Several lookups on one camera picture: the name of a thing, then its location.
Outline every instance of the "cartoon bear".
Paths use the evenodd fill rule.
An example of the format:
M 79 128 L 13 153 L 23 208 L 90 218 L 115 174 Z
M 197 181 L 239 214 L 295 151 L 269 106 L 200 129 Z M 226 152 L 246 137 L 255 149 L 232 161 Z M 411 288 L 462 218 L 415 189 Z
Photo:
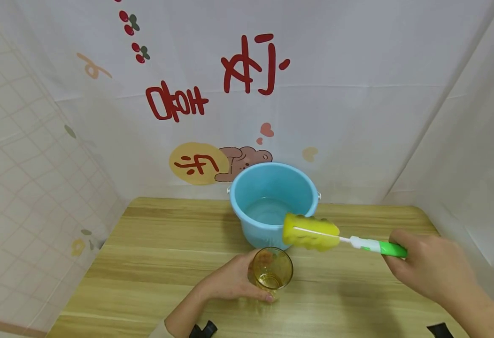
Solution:
M 232 182 L 234 178 L 244 169 L 258 163 L 264 163 L 273 160 L 273 156 L 268 150 L 255 150 L 250 146 L 236 148 L 232 146 L 222 147 L 221 152 L 228 157 L 230 167 L 228 172 L 221 172 L 215 175 L 215 181 Z

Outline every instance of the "sleeve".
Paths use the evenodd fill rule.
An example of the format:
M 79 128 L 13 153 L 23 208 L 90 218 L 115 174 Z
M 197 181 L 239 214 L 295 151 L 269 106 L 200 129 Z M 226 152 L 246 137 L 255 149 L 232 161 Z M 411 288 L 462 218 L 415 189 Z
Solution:
M 174 338 L 164 324 L 164 319 L 157 325 L 157 328 L 149 335 L 149 338 Z

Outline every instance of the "red chinese character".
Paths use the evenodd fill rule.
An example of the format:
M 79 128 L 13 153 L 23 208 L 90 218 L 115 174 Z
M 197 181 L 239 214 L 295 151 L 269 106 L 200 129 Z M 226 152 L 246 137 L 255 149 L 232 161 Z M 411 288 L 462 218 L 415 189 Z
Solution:
M 152 96 L 152 93 L 154 92 L 159 93 L 161 96 L 164 109 L 166 110 L 166 116 L 159 114 L 157 107 L 155 107 L 155 101 Z M 192 111 L 194 115 L 198 108 L 200 115 L 204 115 L 204 104 L 210 102 L 208 99 L 201 96 L 200 89 L 198 89 L 197 86 L 194 86 L 194 97 L 193 92 L 191 92 L 190 89 L 187 89 L 187 95 L 180 90 L 177 90 L 176 93 L 172 95 L 164 81 L 161 81 L 161 87 L 147 88 L 146 96 L 147 102 L 158 120 L 169 120 L 170 118 L 174 118 L 174 121 L 177 123 L 179 123 L 178 111 L 181 111 L 184 115 L 188 115 Z
M 190 161 L 191 158 L 189 156 L 182 156 L 182 160 L 184 161 Z M 200 159 L 206 159 L 211 162 L 212 166 L 214 167 L 216 172 L 219 172 L 219 167 L 216 165 L 215 160 L 213 157 L 207 155 L 207 154 L 195 154 L 194 156 L 194 162 L 189 163 L 189 164 L 179 164 L 176 161 L 174 162 L 174 166 L 178 168 L 192 168 L 196 167 L 198 169 L 198 174 L 204 175 L 204 171 L 202 170 L 202 167 L 206 165 L 206 163 L 200 163 Z M 192 175 L 194 174 L 194 169 L 189 169 L 187 171 L 187 175 Z
M 271 41 L 273 39 L 273 34 L 260 34 L 255 36 L 256 43 L 264 43 Z M 258 92 L 262 95 L 271 95 L 273 93 L 273 89 L 275 88 L 275 45 L 273 43 L 268 44 L 268 88 L 266 89 L 258 89 Z M 236 63 L 243 63 L 243 74 L 234 69 L 236 67 Z M 253 67 L 256 71 L 262 72 L 262 67 L 256 61 L 251 59 L 248 56 L 248 43 L 247 36 L 241 36 L 241 54 L 234 55 L 230 60 L 227 60 L 225 57 L 221 58 L 221 63 L 225 68 L 224 73 L 224 92 L 230 92 L 230 79 L 235 77 L 246 85 L 246 93 L 251 92 L 251 82 L 253 79 L 251 78 L 249 72 L 250 67 Z M 290 65 L 290 59 L 285 59 L 279 64 L 280 70 L 285 70 Z

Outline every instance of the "orange heart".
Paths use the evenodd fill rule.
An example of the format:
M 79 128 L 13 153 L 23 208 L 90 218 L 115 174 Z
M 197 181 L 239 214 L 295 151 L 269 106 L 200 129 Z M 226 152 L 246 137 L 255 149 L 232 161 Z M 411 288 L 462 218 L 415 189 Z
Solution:
M 266 136 L 267 138 L 272 138 L 275 133 L 271 129 L 271 124 L 268 122 L 263 123 L 260 127 L 260 134 Z
M 310 162 L 315 161 L 316 154 L 318 154 L 318 149 L 316 149 L 314 146 L 308 146 L 303 150 L 303 152 L 301 152 L 303 159 Z

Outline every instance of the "water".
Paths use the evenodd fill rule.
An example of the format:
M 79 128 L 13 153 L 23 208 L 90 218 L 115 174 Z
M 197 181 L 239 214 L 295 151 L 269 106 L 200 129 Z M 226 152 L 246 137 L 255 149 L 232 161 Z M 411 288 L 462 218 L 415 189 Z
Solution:
M 289 204 L 271 197 L 262 197 L 259 200 L 255 200 L 243 210 L 253 220 L 269 225 L 282 225 L 284 216 L 291 211 L 292 207 Z
M 283 282 L 280 280 L 279 276 L 271 273 L 261 274 L 258 277 L 258 282 L 269 289 L 278 289 L 283 286 Z

